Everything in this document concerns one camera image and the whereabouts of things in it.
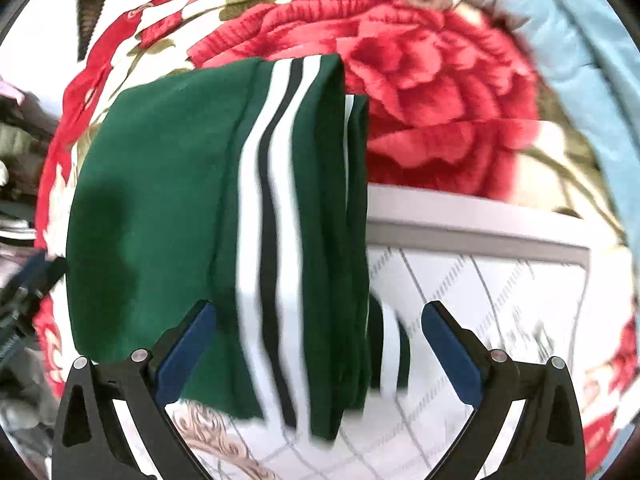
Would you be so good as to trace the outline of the green white varsity jacket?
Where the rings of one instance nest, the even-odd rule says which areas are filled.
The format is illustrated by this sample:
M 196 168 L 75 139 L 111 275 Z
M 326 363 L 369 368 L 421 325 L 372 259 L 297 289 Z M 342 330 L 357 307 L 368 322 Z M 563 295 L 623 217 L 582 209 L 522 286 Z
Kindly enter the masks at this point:
M 76 350 L 113 362 L 198 301 L 183 394 L 333 441 L 410 347 L 372 294 L 368 100 L 335 54 L 246 58 L 122 92 L 81 165 L 66 240 Z

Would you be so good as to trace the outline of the white diamond pattern sheet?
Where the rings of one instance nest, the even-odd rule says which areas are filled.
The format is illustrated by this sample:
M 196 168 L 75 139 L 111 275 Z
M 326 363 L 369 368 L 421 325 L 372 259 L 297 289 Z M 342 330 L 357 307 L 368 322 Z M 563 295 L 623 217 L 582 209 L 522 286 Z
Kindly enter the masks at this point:
M 638 297 L 629 249 L 594 214 L 552 214 L 447 194 L 416 194 L 416 246 L 370 249 L 370 277 L 404 323 L 416 367 L 401 396 L 374 394 L 333 444 L 295 442 L 194 401 L 169 409 L 214 479 L 422 479 L 470 409 L 421 336 L 441 301 L 484 344 L 520 361 L 567 364 L 591 479 L 639 470 Z

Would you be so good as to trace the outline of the red floral blanket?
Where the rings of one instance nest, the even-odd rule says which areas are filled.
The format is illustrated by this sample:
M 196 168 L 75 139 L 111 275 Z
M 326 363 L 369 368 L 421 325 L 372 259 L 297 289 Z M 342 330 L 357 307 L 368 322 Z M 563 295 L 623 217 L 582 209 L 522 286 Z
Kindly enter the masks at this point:
M 246 58 L 280 61 L 335 54 L 345 86 L 368 100 L 366 249 L 416 246 L 416 194 L 454 195 L 552 214 L 594 214 L 631 253 L 639 291 L 639 245 L 631 248 L 604 172 L 588 139 L 538 72 L 506 22 L 469 0 L 134 0 L 95 42 L 83 42 L 84 66 L 64 93 L 63 113 L 44 163 L 37 243 L 66 257 L 77 181 L 101 122 L 124 91 L 192 70 Z M 46 377 L 62 400 L 76 359 L 66 278 L 37 320 Z M 411 354 L 409 379 L 416 359 Z M 188 399 L 180 398 L 169 409 Z M 346 418 L 361 414 L 347 413 Z M 126 404 L 113 402 L 145 474 L 148 451 Z M 514 435 L 524 403 L 512 404 L 485 465 L 490 478 Z M 257 422 L 295 442 L 333 444 Z

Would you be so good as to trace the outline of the light blue quilt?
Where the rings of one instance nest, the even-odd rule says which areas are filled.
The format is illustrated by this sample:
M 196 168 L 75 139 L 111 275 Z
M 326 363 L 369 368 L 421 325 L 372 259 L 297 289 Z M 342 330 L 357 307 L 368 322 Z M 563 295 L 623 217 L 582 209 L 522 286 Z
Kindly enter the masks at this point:
M 588 139 L 639 245 L 639 51 L 606 0 L 469 0 L 501 18 Z

